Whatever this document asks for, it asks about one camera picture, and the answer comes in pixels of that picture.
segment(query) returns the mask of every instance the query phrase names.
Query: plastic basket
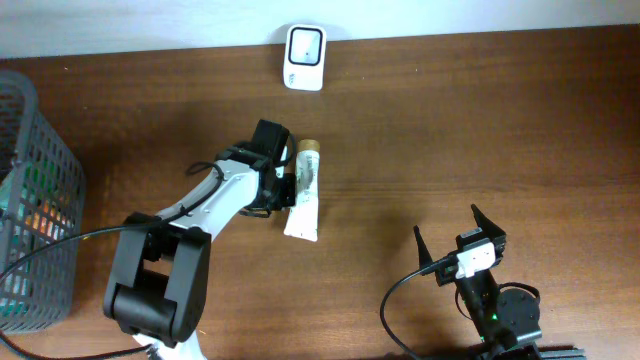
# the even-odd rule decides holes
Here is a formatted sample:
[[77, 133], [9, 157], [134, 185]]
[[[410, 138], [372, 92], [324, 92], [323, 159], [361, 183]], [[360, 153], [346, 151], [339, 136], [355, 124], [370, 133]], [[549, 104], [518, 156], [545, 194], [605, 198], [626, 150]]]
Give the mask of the plastic basket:
[[[0, 271], [80, 229], [86, 180], [37, 109], [29, 79], [0, 71]], [[0, 284], [0, 329], [34, 332], [71, 309], [77, 242], [35, 258]]]

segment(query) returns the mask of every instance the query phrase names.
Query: black and white robotic arm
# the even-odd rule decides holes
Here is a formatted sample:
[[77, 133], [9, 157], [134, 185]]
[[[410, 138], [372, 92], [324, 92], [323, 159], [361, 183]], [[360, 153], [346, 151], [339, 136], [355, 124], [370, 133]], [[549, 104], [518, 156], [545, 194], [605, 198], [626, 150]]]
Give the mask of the black and white robotic arm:
[[[104, 314], [142, 345], [153, 344], [152, 357], [204, 359], [195, 328], [206, 301], [211, 242], [239, 212], [268, 217], [295, 204], [295, 175], [282, 174], [295, 156], [293, 138], [287, 156], [290, 137], [283, 126], [260, 120], [252, 140], [218, 154], [209, 175], [182, 200], [125, 221], [151, 224], [193, 208], [159, 227], [123, 231], [114, 257]], [[169, 276], [145, 269], [144, 260], [161, 259], [173, 263]]]

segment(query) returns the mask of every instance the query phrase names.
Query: wooden cap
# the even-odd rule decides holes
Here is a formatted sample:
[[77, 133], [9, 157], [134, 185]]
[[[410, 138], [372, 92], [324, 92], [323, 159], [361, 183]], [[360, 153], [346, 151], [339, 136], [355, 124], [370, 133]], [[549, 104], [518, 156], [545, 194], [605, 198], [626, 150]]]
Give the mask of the wooden cap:
[[300, 142], [298, 143], [298, 151], [305, 150], [313, 150], [317, 153], [320, 153], [320, 143], [316, 140], [310, 139], [300, 140]]

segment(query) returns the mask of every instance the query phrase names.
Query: wooden table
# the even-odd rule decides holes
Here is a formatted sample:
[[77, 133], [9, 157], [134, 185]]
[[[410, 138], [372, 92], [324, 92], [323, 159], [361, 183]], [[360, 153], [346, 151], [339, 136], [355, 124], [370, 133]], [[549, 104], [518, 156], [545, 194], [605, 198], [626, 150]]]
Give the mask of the wooden table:
[[[412, 226], [439, 258], [475, 226], [471, 203], [509, 235], [497, 281], [542, 292], [541, 344], [640, 356], [639, 27], [332, 42], [315, 93], [283, 86], [282, 58], [277, 45], [0, 66], [33, 80], [82, 162], [84, 230], [173, 204], [202, 178], [189, 164], [260, 118], [320, 141], [317, 243], [284, 236], [286, 214], [236, 217], [214, 242], [198, 325], [210, 359], [400, 353], [378, 307], [417, 268]], [[116, 243], [83, 242], [69, 318], [15, 339], [52, 356], [134, 346], [102, 315]], [[390, 325], [422, 353], [479, 342], [453, 293], [410, 283]]]

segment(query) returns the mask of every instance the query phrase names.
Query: white wall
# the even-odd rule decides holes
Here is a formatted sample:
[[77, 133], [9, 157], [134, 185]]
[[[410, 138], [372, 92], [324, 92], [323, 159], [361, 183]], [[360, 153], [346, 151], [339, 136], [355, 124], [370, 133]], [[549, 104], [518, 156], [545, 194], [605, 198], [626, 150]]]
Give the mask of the white wall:
[[639, 0], [0, 0], [0, 58], [629, 24]]

